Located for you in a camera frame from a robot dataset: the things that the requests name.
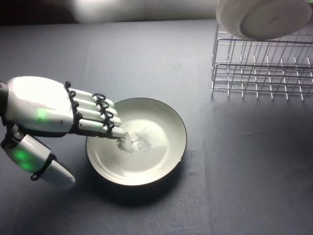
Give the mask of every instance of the gray tablecloth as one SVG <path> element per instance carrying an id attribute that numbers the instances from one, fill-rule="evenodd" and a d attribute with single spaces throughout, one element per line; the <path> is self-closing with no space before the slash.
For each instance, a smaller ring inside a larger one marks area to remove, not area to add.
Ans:
<path id="1" fill-rule="evenodd" d="M 43 76 L 115 102 L 158 99 L 180 114 L 188 132 L 176 177 L 158 197 L 156 190 L 144 191 L 153 200 L 142 203 L 131 203 L 133 195 L 127 200 L 123 189 L 99 186 L 84 137 L 42 138 L 76 177 L 70 190 L 30 181 L 0 150 L 0 234 L 312 234 L 312 99 L 228 99 L 225 92 L 212 99 L 215 25 L 0 28 L 1 80 Z"/>

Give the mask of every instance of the silver dish rack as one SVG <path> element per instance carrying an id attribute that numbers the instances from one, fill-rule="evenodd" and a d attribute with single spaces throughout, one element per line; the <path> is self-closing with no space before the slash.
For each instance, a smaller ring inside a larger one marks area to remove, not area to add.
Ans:
<path id="1" fill-rule="evenodd" d="M 313 27 L 268 41 L 233 37 L 217 25 L 212 60 L 212 96 L 217 91 L 256 97 L 313 94 Z"/>

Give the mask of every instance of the metal wire rack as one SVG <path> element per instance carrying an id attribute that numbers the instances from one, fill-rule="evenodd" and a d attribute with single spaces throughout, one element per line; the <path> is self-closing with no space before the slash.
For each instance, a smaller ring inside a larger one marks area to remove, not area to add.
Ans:
<path id="1" fill-rule="evenodd" d="M 212 96 L 216 90 L 293 95 L 313 94 L 313 27 L 268 41 L 233 37 L 217 25 L 212 60 Z"/>

